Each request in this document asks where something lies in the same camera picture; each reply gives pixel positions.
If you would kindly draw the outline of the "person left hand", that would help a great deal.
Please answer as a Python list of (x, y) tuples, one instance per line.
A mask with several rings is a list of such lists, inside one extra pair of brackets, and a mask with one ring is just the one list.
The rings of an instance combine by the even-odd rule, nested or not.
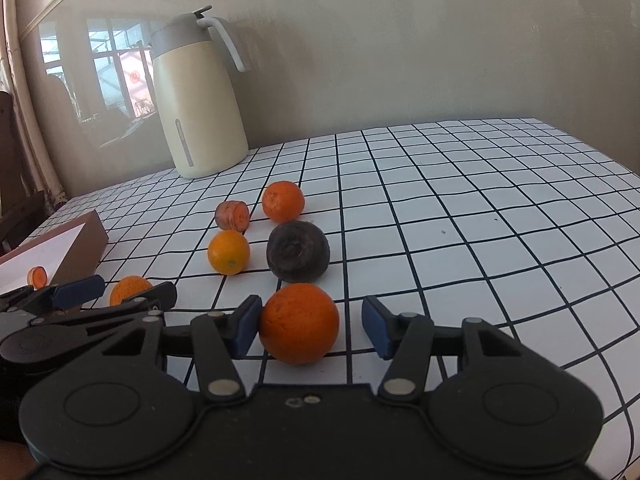
[(36, 467), (26, 446), (11, 442), (0, 444), (0, 480), (24, 479)]

